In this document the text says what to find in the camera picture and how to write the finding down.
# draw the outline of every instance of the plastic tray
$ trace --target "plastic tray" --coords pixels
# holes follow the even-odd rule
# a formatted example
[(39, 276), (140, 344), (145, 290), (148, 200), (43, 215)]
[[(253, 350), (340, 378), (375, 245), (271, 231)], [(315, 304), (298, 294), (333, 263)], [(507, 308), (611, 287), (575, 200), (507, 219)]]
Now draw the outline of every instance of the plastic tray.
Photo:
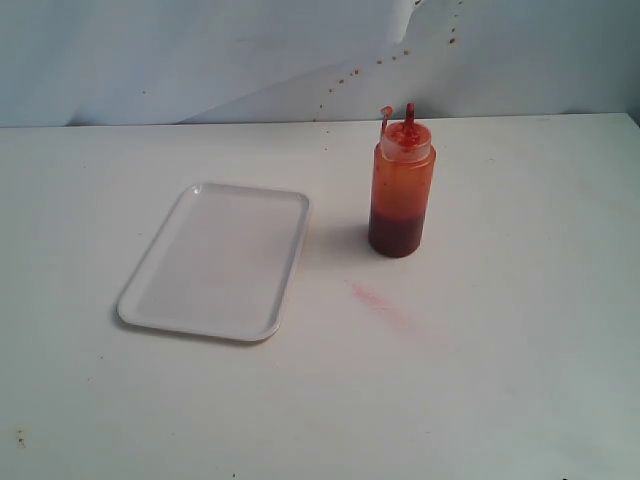
[(306, 233), (300, 193), (203, 183), (178, 199), (126, 290), (126, 323), (254, 342), (273, 335)]

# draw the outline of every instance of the white tray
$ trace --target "white tray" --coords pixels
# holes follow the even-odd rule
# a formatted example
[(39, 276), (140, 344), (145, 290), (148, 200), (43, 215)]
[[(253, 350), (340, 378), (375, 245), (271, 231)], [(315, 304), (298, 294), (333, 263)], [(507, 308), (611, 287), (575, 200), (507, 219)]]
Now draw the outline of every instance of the white tray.
[(306, 232), (300, 193), (199, 184), (178, 199), (118, 302), (126, 323), (259, 341), (280, 311)]

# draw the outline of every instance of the sauce bottle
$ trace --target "sauce bottle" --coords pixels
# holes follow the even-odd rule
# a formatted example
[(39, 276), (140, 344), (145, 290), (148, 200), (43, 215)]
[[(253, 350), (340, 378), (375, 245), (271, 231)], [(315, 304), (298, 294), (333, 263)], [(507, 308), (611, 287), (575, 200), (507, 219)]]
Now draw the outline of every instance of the sauce bottle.
[(413, 103), (403, 122), (387, 127), (391, 107), (382, 109), (380, 142), (374, 150), (369, 243), (393, 258), (413, 253), (422, 238), (436, 151), (431, 131), (414, 121)]

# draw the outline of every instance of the white backdrop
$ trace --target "white backdrop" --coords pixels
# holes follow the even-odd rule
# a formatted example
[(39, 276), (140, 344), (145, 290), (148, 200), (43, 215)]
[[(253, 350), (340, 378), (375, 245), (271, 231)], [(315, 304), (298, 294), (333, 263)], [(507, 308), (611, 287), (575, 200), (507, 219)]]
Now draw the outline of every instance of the white backdrop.
[(640, 107), (638, 0), (414, 3), (5, 1), (0, 126)]

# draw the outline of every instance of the plastic bottle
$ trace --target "plastic bottle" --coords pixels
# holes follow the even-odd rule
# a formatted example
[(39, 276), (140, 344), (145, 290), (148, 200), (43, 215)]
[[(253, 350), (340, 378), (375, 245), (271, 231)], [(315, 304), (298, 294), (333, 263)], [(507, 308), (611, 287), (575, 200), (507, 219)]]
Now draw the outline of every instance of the plastic bottle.
[(387, 257), (406, 257), (422, 239), (436, 151), (431, 131), (414, 121), (413, 103), (403, 122), (387, 127), (391, 107), (382, 109), (380, 142), (374, 150), (369, 243)]

